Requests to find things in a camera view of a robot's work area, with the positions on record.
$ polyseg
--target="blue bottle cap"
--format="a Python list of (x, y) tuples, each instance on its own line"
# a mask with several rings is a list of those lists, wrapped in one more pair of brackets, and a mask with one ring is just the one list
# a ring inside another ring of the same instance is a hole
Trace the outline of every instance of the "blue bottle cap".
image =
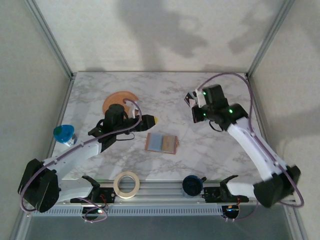
[(73, 136), (75, 128), (72, 125), (60, 125), (53, 130), (53, 136), (59, 143), (67, 143)]

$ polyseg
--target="small book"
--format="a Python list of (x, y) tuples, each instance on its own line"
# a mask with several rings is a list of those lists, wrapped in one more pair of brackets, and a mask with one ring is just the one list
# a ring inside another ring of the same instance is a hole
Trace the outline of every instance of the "small book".
[(178, 145), (177, 136), (149, 132), (146, 137), (145, 150), (165, 154), (176, 154)]

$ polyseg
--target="white wall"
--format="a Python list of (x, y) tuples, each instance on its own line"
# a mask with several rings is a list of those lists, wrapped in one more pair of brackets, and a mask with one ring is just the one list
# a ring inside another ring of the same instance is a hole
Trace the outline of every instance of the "white wall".
[(0, 23), (0, 239), (7, 240), (22, 174), (46, 156), (69, 80), (24, 1), (2, 1)]
[(254, 84), (267, 137), (301, 170), (300, 210), (309, 239), (320, 230), (320, 0), (296, 0), (268, 49)]
[(283, 1), (36, 2), (74, 72), (246, 72)]

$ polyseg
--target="navy mug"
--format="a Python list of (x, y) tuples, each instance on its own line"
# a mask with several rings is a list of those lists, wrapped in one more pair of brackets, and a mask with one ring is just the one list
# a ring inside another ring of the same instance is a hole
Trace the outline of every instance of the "navy mug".
[(198, 196), (204, 189), (203, 182), (206, 177), (200, 178), (195, 175), (186, 176), (182, 182), (182, 193), (186, 198)]

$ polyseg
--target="gray floor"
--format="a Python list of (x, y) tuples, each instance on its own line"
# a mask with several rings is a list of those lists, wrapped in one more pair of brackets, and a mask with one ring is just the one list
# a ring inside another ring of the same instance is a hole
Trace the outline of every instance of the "gray floor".
[[(247, 215), (254, 206), (241, 206)], [(33, 217), (27, 240), (291, 240), (284, 208), (259, 207), (244, 221), (225, 222), (221, 216), (114, 216), (98, 223), (81, 217)]]

